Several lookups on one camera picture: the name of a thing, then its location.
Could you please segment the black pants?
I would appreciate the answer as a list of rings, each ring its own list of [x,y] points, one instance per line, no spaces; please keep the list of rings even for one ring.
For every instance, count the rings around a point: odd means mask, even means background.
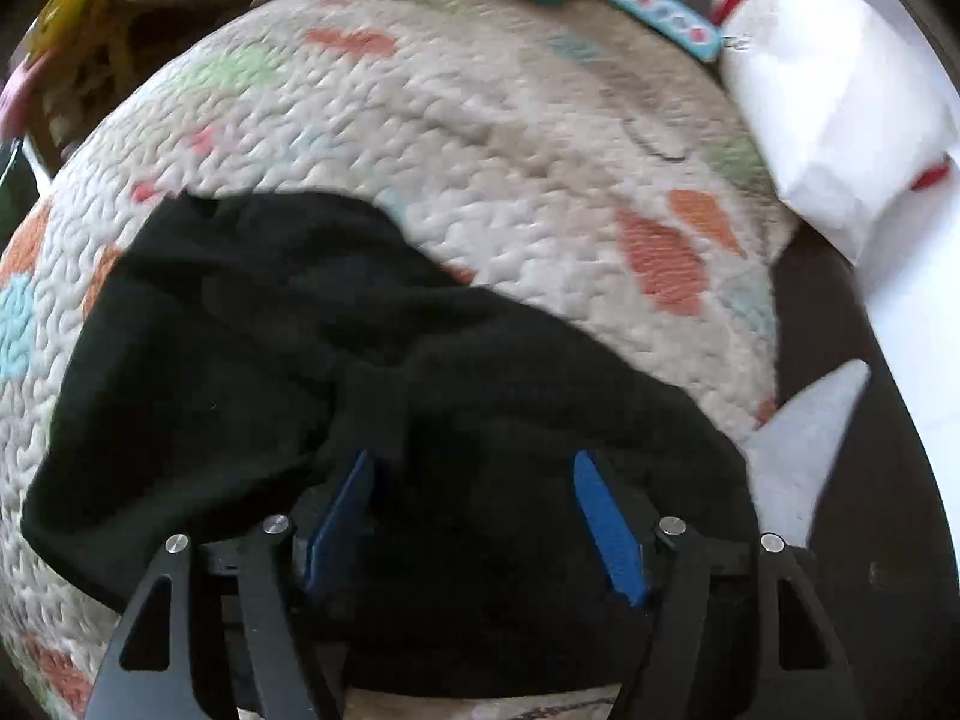
[[[579,452],[700,532],[758,532],[742,455],[683,390],[457,281],[381,210],[330,193],[184,193],[156,206],[99,291],[21,530],[117,610],[169,535],[249,532],[370,454],[350,683],[576,691],[622,681],[647,629],[579,511]]]

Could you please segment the white cloth piece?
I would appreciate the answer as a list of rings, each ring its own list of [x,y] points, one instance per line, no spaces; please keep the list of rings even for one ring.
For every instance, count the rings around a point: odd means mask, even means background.
[[[809,546],[818,501],[870,378],[862,359],[841,364],[800,390],[740,446],[763,533]]]

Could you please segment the quilted patchwork bedspread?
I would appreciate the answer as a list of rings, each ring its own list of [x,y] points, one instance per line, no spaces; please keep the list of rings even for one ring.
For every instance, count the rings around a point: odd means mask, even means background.
[[[178,190],[371,200],[747,439],[773,411],[771,268],[797,221],[697,60],[599,0],[259,0],[82,143],[2,257],[2,642],[76,718],[116,618],[21,536],[104,278]]]

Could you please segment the wooden chair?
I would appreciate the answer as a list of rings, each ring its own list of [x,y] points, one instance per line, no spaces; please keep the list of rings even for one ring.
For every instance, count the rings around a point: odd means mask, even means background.
[[[49,174],[137,86],[128,33],[132,18],[86,21],[60,37],[31,94],[26,133]]]

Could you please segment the light blue dotted box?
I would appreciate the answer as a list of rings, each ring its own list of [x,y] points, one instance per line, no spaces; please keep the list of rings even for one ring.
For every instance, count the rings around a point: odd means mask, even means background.
[[[721,52],[719,31],[704,16],[680,0],[607,0],[631,18],[667,37],[675,46],[704,64],[712,64]]]

